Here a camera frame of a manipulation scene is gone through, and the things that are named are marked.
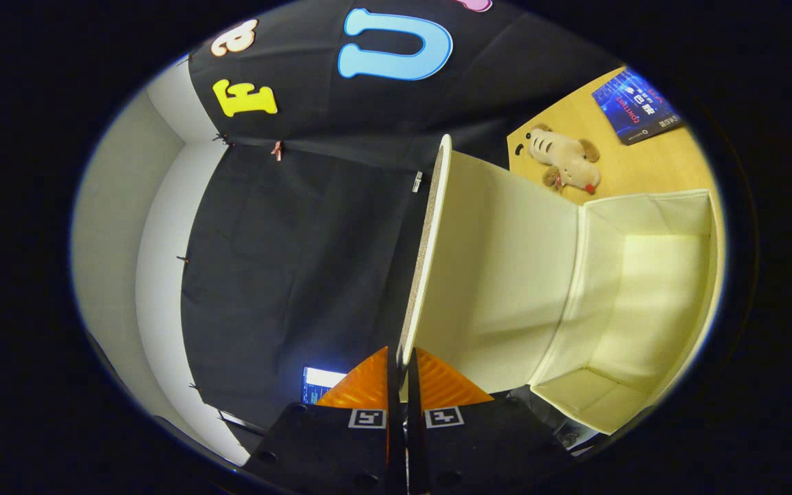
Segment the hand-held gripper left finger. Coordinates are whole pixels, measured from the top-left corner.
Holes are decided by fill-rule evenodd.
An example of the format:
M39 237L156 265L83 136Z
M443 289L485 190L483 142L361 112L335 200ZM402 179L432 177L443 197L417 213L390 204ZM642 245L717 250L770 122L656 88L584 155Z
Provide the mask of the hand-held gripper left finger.
M289 404L245 472L283 494L406 493L402 407L390 358L382 347L314 404Z

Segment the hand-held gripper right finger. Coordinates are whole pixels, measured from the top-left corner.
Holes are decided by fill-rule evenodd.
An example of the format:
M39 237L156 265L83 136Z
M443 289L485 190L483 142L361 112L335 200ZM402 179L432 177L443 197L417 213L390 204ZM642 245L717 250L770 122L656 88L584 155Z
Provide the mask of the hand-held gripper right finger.
M537 494L574 463L524 401L492 397L421 348L411 352L408 394L412 494Z

